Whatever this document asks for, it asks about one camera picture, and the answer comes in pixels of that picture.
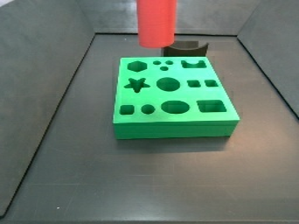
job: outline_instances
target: green shape sorter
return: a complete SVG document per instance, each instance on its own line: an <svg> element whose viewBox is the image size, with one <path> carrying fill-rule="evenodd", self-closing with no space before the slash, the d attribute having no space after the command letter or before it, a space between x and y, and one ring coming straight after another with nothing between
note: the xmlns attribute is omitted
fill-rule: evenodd
<svg viewBox="0 0 299 224"><path fill-rule="evenodd" d="M205 57L122 58L116 139L224 137L238 115Z"/></svg>

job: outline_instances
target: red object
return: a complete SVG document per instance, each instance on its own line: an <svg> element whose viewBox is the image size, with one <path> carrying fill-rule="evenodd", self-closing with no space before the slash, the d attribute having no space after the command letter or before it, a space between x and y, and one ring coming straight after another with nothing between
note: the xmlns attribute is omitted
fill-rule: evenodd
<svg viewBox="0 0 299 224"><path fill-rule="evenodd" d="M136 0L138 45L156 48L173 43L176 0Z"/></svg>

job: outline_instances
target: square hole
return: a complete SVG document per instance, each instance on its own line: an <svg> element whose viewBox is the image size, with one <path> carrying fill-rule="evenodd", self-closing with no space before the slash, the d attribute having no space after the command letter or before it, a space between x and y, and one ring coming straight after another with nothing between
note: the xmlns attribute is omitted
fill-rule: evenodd
<svg viewBox="0 0 299 224"><path fill-rule="evenodd" d="M197 101L198 110L202 113L209 112L226 112L222 101Z"/></svg>
<svg viewBox="0 0 299 224"><path fill-rule="evenodd" d="M118 114L121 116L129 116L134 113L134 106L133 105L122 105L120 106Z"/></svg>
<svg viewBox="0 0 299 224"><path fill-rule="evenodd" d="M201 86L197 80L186 80L189 88L198 88Z"/></svg>
<svg viewBox="0 0 299 224"><path fill-rule="evenodd" d="M205 80L204 82L208 88L214 88L218 85L214 80Z"/></svg>

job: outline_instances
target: oval hole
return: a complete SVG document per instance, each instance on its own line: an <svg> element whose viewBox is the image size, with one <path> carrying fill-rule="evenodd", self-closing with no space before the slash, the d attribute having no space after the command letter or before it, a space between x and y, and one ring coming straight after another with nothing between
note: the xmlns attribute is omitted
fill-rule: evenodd
<svg viewBox="0 0 299 224"><path fill-rule="evenodd" d="M168 114L182 114L189 110L190 106L184 101L166 101L161 105L161 110Z"/></svg>

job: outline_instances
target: hexagonal hole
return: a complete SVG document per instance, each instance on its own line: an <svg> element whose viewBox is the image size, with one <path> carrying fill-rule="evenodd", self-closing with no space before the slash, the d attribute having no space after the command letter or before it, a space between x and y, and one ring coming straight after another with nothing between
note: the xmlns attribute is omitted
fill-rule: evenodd
<svg viewBox="0 0 299 224"><path fill-rule="evenodd" d="M126 64L126 69L138 73L146 69L146 64L142 61L134 61Z"/></svg>

